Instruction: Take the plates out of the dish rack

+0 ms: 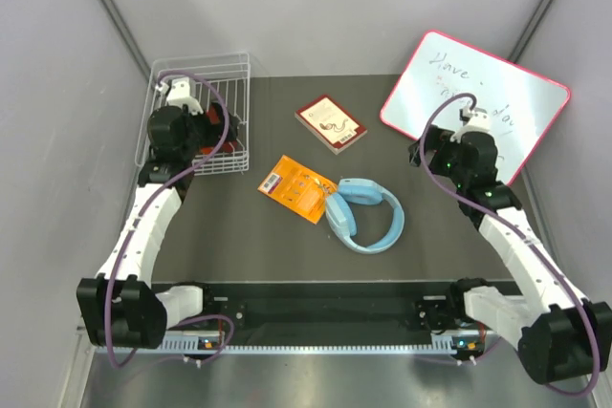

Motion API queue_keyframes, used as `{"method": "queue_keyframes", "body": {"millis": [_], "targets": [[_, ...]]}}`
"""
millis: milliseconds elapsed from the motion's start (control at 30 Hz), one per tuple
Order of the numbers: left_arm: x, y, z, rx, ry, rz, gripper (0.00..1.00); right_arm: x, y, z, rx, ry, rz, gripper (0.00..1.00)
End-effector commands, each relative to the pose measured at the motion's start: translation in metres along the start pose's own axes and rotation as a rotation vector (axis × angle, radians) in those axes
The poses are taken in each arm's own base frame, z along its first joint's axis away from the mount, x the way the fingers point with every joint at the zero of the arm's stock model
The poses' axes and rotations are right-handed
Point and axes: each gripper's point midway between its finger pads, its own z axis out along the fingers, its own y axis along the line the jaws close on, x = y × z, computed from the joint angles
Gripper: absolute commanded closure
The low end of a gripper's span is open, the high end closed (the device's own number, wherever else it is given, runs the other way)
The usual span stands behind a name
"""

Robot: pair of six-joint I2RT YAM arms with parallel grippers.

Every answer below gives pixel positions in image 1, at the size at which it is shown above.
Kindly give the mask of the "red floral plate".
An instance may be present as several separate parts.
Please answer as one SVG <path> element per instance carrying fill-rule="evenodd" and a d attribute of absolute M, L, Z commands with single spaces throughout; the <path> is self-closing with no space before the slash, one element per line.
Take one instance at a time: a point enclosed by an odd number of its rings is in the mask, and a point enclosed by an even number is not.
<path fill-rule="evenodd" d="M 205 126 L 207 129 L 223 130 L 225 126 L 225 116 L 223 107 L 217 100 L 213 100 L 205 111 Z"/>

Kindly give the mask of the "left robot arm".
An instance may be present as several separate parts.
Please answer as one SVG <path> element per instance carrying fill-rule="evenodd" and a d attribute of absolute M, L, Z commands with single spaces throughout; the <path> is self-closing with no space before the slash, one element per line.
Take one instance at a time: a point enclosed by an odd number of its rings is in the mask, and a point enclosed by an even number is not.
<path fill-rule="evenodd" d="M 236 127 L 219 100 L 207 110 L 166 105 L 149 117 L 149 147 L 133 207 L 107 261 L 76 288 L 93 345 L 155 349 L 166 330 L 184 320 L 203 329 L 216 319 L 217 307 L 202 288 L 179 285 L 156 293 L 151 280 L 166 231 L 199 163 L 196 156 L 209 160 L 234 138 Z"/>

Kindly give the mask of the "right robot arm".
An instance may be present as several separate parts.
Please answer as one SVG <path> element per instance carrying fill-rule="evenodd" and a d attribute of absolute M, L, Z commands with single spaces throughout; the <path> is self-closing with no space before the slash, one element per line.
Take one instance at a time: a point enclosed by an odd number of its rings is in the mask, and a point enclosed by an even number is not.
<path fill-rule="evenodd" d="M 451 180 L 448 194 L 492 246 L 523 297 L 515 302 L 484 279 L 460 280 L 450 289 L 448 320 L 460 328 L 474 321 L 489 327 L 514 348 L 538 384 L 590 376 L 595 385 L 611 349 L 611 309 L 569 282 L 534 235 L 520 200 L 497 178 L 492 135 L 458 136 L 431 126 L 409 155 L 433 180 Z"/>

